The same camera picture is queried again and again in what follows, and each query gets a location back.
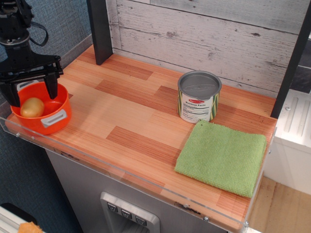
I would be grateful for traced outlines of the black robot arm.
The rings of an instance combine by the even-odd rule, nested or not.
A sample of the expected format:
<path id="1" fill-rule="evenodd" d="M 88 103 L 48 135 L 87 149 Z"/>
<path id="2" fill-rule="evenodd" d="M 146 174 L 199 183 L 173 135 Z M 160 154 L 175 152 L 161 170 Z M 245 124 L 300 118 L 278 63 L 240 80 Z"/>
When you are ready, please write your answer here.
<path id="1" fill-rule="evenodd" d="M 0 91 L 10 105 L 19 107 L 19 83 L 44 80 L 50 99 L 58 95 L 58 78 L 63 75 L 61 58 L 42 55 L 32 51 L 28 28 L 45 29 L 33 22 L 31 6 L 24 0 L 2 0 L 0 2 L 0 44 L 7 58 L 0 63 Z"/>

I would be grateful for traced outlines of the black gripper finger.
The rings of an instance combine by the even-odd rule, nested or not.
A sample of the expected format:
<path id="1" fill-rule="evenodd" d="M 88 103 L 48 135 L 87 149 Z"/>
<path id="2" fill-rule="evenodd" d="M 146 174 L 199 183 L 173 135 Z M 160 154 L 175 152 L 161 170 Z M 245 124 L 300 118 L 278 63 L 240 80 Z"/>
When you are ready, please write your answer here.
<path id="1" fill-rule="evenodd" d="M 0 91 L 11 106 L 20 107 L 20 99 L 17 87 L 11 83 L 1 83 Z"/>
<path id="2" fill-rule="evenodd" d="M 49 94 L 50 99 L 55 99 L 58 95 L 58 76 L 56 73 L 48 73 L 44 78 L 44 82 L 46 85 L 47 92 Z"/>

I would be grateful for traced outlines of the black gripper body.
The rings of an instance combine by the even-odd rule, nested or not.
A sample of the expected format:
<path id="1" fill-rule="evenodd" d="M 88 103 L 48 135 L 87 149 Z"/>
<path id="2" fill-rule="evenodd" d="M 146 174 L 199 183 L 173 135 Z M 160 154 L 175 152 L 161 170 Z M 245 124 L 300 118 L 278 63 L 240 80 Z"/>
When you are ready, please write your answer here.
<path id="1" fill-rule="evenodd" d="M 28 41 L 21 43 L 1 41 L 0 45 L 5 48 L 7 54 L 7 58 L 0 63 L 2 83 L 40 79 L 49 74 L 55 74 L 59 78 L 64 74 L 60 56 L 37 54 L 31 50 Z"/>

